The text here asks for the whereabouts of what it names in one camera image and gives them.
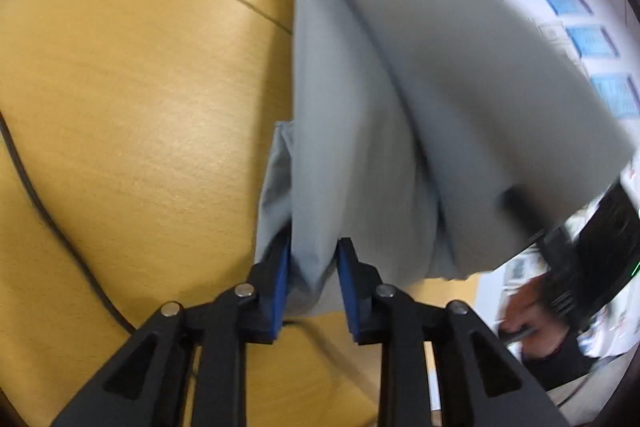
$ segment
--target blue poster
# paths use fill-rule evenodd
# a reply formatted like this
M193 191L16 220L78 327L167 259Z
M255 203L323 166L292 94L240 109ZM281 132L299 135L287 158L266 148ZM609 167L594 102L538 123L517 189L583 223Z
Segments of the blue poster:
M584 0L546 0L556 15L593 15Z
M593 24L565 29L581 58L620 57L604 26Z
M640 118L640 100L631 75L603 73L591 75L591 85L616 118Z

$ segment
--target fabric fold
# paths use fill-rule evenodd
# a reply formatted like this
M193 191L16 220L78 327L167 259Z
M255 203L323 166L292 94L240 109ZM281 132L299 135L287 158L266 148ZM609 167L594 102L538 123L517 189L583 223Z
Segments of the fabric fold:
M339 237L400 286L494 269L527 246L500 207L507 188L560 223L633 152L501 0L296 0L294 119L288 141L276 131L256 249L292 220L293 313L342 307Z

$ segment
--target table surface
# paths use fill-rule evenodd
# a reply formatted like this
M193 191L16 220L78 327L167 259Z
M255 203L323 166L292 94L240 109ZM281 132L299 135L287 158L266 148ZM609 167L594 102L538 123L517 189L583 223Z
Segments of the table surface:
M140 325L211 300L252 263L273 124L291 117L292 0L0 0L0 108L44 203ZM48 425L126 334L0 153L0 387ZM423 301L472 301L476 279ZM313 324L377 386L379 349ZM256 426L362 425L376 406L298 328L250 346Z

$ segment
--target person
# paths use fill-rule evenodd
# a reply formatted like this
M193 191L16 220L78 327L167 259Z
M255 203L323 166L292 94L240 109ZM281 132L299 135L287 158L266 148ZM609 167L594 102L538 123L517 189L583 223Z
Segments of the person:
M511 296L500 329L513 333L523 325L535 328L522 340L522 363L568 422L583 425L593 421L609 400L638 344L615 360L585 356L577 335L542 305L544 277L533 278Z

